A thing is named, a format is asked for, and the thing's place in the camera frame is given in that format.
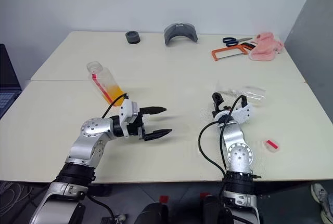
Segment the white table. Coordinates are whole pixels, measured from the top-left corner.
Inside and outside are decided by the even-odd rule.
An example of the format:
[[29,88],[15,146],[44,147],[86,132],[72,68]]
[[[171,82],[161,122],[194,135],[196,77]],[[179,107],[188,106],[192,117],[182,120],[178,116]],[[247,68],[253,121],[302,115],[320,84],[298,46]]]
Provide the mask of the white table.
[[[254,152],[253,170],[262,180],[333,178],[332,123],[286,51],[270,62],[242,55],[215,62],[210,52],[221,47],[221,35],[199,35],[198,44],[179,39],[170,47],[162,34],[140,36],[137,45],[127,44],[124,33],[73,32],[66,38],[0,121],[1,180],[54,179],[81,124],[107,107],[86,81],[85,65],[92,60],[109,67],[140,107],[168,109],[145,118],[148,131],[173,129],[153,141],[109,142],[96,182],[221,180],[197,148],[200,130],[212,121],[217,81],[266,89],[265,101],[242,125]],[[280,150],[269,152],[262,144],[267,139]],[[202,143],[221,162],[216,128],[207,130]]]

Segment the laptop keyboard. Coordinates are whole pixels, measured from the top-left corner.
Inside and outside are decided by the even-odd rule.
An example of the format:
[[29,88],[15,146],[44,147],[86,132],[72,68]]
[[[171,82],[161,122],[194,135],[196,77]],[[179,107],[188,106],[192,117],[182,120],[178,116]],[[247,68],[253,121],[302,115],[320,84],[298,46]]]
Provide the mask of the laptop keyboard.
[[0,93],[0,108],[4,108],[15,93]]

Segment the pink cloth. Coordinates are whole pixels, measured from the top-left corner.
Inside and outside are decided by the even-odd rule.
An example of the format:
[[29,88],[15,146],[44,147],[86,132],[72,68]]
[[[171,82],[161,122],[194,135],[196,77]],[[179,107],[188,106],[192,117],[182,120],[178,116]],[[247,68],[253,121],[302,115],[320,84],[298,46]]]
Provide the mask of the pink cloth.
[[276,41],[271,32],[260,33],[251,42],[256,43],[256,47],[250,51],[249,58],[252,60],[269,61],[274,59],[275,52],[280,52],[283,43]]

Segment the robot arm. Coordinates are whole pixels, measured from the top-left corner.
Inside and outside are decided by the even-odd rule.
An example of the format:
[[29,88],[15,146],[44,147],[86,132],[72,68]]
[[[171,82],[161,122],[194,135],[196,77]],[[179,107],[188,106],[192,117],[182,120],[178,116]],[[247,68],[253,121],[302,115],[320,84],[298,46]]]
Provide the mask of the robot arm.
[[246,144],[243,131],[239,123],[244,123],[252,115],[252,107],[247,103],[246,97],[242,97],[241,107],[235,109],[229,121],[226,118],[230,107],[219,110],[219,105],[223,102],[219,93],[213,94],[215,111],[213,116],[215,121],[219,121],[219,130],[224,126],[223,144],[226,156],[226,177],[222,192],[223,216],[225,220],[233,222],[223,223],[244,223],[241,220],[249,221],[253,224],[260,224],[257,209],[257,197],[254,194],[253,178],[259,178],[253,174],[250,165],[253,161],[253,152]]
[[88,185],[95,180],[95,168],[107,142],[123,136],[139,136],[139,139],[147,141],[168,134],[171,129],[147,134],[142,121],[144,114],[157,114],[165,110],[163,107],[139,109],[136,102],[124,99],[118,116],[86,121],[70,149],[65,165],[50,184],[30,224],[81,223],[85,207],[80,200],[84,199]]

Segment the sneaker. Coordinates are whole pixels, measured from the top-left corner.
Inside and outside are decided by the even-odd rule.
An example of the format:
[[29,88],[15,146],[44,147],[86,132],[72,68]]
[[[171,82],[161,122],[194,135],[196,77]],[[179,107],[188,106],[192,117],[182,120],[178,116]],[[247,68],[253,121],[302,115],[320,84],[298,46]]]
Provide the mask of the sneaker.
[[322,207],[321,218],[323,223],[333,224],[333,195],[329,196],[327,191],[319,183],[311,185],[311,194],[313,199]]

